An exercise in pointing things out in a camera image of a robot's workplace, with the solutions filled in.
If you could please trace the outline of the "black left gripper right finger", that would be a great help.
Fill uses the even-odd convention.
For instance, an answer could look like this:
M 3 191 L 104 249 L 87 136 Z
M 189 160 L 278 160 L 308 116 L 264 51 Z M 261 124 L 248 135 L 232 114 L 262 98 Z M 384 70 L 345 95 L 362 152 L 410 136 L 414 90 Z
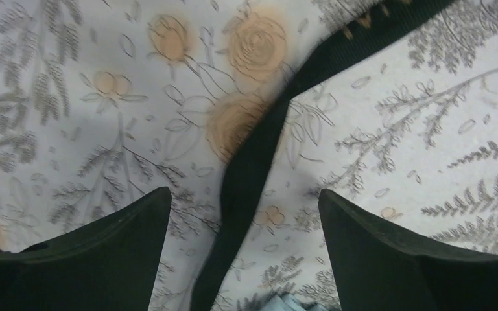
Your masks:
M 498 255 L 435 241 L 332 190 L 318 199 L 343 310 L 498 310 Z

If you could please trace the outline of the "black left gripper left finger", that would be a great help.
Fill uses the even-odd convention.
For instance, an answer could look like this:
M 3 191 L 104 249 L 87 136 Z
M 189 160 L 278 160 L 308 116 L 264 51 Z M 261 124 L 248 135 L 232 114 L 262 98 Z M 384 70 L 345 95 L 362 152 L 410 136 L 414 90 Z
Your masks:
M 160 187 L 19 253 L 0 251 L 0 310 L 147 310 L 171 201 Z

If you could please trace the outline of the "black printed ribbon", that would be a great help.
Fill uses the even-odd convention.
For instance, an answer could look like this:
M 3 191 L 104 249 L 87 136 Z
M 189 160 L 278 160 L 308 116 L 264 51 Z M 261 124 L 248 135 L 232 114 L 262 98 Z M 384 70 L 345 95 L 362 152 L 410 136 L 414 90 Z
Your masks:
M 212 309 L 259 206 L 290 101 L 428 22 L 451 1 L 382 1 L 319 43 L 226 166 L 221 227 L 193 286 L 190 310 Z

